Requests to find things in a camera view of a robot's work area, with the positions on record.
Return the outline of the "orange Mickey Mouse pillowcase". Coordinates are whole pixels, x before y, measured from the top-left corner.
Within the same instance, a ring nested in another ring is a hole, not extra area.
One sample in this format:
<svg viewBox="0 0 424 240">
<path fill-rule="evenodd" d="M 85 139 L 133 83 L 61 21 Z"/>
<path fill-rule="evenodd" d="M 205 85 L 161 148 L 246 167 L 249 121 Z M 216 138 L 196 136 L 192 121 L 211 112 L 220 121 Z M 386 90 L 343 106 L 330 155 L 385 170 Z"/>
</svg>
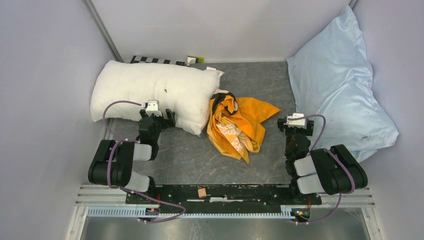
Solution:
<svg viewBox="0 0 424 240">
<path fill-rule="evenodd" d="M 249 153 L 258 153 L 266 129 L 262 123 L 280 108 L 253 97 L 235 97 L 218 89 L 209 102 L 206 132 L 215 148 L 226 157 L 250 162 Z"/>
</svg>

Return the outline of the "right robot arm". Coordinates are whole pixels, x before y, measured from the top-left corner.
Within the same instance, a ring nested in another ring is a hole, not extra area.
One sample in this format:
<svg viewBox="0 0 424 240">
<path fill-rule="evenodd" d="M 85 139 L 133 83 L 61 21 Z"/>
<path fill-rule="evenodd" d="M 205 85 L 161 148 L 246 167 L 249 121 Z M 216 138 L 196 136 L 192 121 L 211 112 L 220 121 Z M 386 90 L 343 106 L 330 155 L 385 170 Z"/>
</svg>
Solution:
<svg viewBox="0 0 424 240">
<path fill-rule="evenodd" d="M 285 134 L 285 169 L 292 177 L 289 199 L 302 204 L 310 194 L 351 194 L 368 185 L 368 176 L 343 144 L 316 148 L 309 140 L 314 121 L 294 113 L 277 121 Z"/>
</svg>

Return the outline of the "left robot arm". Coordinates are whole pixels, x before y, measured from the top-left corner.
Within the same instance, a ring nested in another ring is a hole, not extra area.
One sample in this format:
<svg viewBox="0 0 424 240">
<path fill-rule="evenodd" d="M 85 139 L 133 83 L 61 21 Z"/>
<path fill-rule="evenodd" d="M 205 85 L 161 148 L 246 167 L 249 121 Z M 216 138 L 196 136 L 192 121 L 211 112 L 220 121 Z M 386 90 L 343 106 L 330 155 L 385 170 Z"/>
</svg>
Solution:
<svg viewBox="0 0 424 240">
<path fill-rule="evenodd" d="M 151 176 L 142 175 L 133 170 L 135 161 L 153 161 L 159 152 L 159 136 L 162 130 L 176 126 L 175 113 L 165 110 L 165 116 L 147 114 L 140 111 L 138 136 L 135 141 L 115 141 L 104 139 L 88 169 L 88 181 L 91 184 L 112 186 L 138 192 L 145 204 L 153 203 L 157 198 L 156 184 Z"/>
</svg>

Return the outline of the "white pillow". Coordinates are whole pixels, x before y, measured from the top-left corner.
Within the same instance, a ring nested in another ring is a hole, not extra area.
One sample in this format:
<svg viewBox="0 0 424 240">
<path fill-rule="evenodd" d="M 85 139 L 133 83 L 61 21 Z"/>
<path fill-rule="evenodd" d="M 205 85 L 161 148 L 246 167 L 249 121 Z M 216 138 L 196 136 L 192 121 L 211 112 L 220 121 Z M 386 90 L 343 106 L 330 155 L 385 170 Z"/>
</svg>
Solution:
<svg viewBox="0 0 424 240">
<path fill-rule="evenodd" d="M 96 79 L 90 115 L 139 121 L 136 103 L 157 100 L 159 109 L 175 113 L 178 128 L 200 135 L 209 120 L 209 103 L 224 72 L 160 63 L 122 63 L 110 60 Z"/>
</svg>

